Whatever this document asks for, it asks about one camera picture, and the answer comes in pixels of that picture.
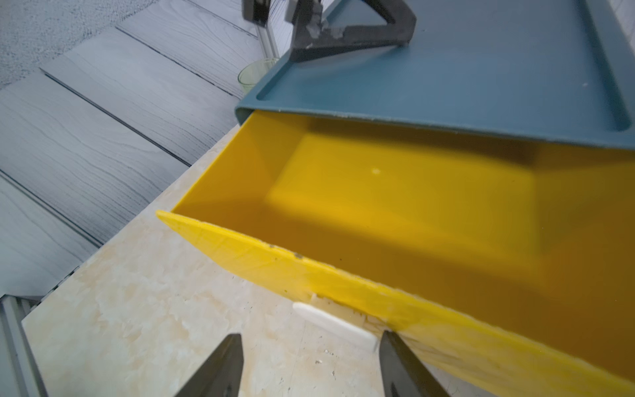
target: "floor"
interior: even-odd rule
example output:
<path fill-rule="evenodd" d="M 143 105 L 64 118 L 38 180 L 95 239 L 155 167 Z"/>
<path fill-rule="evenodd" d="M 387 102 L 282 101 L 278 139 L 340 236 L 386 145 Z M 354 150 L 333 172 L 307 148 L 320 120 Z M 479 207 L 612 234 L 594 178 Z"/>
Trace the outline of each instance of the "floor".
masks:
<path fill-rule="evenodd" d="M 0 90 L 0 295 L 47 294 L 139 214 L 236 124 L 262 57 L 239 0 L 160 0 Z"/>
<path fill-rule="evenodd" d="M 156 0 L 0 0 L 0 88 Z"/>
<path fill-rule="evenodd" d="M 305 321 L 292 301 L 223 269 L 157 217 L 174 208 L 237 131 L 22 321 L 48 396 L 174 396 L 228 333 L 242 338 L 242 397 L 384 396 L 377 351 Z M 441 346 L 427 349 L 431 361 L 446 369 L 462 364 Z M 493 397 L 427 367 L 450 396 Z"/>

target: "gray wood-grain panel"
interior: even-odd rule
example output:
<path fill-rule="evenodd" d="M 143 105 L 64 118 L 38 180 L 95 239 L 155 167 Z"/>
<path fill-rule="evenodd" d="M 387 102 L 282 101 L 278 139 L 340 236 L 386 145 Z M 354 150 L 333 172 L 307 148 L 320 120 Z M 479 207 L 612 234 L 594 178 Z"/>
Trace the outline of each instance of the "gray wood-grain panel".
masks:
<path fill-rule="evenodd" d="M 289 50 L 293 34 L 293 25 L 284 20 L 287 4 L 288 1 L 285 0 L 273 0 L 269 12 L 269 25 L 280 56 Z"/>
<path fill-rule="evenodd" d="M 42 74 L 0 91 L 0 170 L 104 243 L 187 168 Z"/>
<path fill-rule="evenodd" d="M 238 73 L 263 57 L 257 38 L 184 0 L 161 0 L 118 27 L 238 98 Z"/>
<path fill-rule="evenodd" d="M 236 97 L 115 28 L 42 69 L 190 165 L 236 125 Z"/>
<path fill-rule="evenodd" d="M 97 247 L 0 177 L 0 296 L 46 295 Z"/>
<path fill-rule="evenodd" d="M 241 0 L 190 0 L 211 13 L 257 36 L 256 25 L 243 19 Z"/>

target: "marble countertop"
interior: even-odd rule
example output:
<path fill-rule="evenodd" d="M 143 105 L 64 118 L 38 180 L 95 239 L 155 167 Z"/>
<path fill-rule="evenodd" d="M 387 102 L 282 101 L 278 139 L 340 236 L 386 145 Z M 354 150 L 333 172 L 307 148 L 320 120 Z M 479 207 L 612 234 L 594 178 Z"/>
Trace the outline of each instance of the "marble countertop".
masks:
<path fill-rule="evenodd" d="M 228 334 L 240 396 L 383 396 L 377 352 L 304 321 L 292 302 L 216 265 L 155 215 L 171 210 L 232 129 L 23 321 L 50 397 L 173 396 Z M 452 396 L 490 396 L 430 367 Z"/>

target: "blue plastic shelf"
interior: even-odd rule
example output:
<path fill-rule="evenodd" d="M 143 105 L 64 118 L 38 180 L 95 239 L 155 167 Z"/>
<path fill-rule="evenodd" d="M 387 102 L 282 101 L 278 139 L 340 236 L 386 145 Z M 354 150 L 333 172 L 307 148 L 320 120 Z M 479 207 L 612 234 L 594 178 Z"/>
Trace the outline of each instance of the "blue plastic shelf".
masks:
<path fill-rule="evenodd" d="M 238 104 L 421 128 L 635 149 L 635 57 L 605 0 L 410 0 L 407 47 L 285 55 Z M 380 24 L 361 0 L 333 26 Z"/>

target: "yellow drawer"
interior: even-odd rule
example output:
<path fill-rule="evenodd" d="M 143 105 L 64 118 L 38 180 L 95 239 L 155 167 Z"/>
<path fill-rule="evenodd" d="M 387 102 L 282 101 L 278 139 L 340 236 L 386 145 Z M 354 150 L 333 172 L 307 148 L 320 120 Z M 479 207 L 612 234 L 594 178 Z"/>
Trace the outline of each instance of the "yellow drawer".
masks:
<path fill-rule="evenodd" d="M 254 112 L 159 218 L 501 396 L 635 395 L 635 153 Z"/>

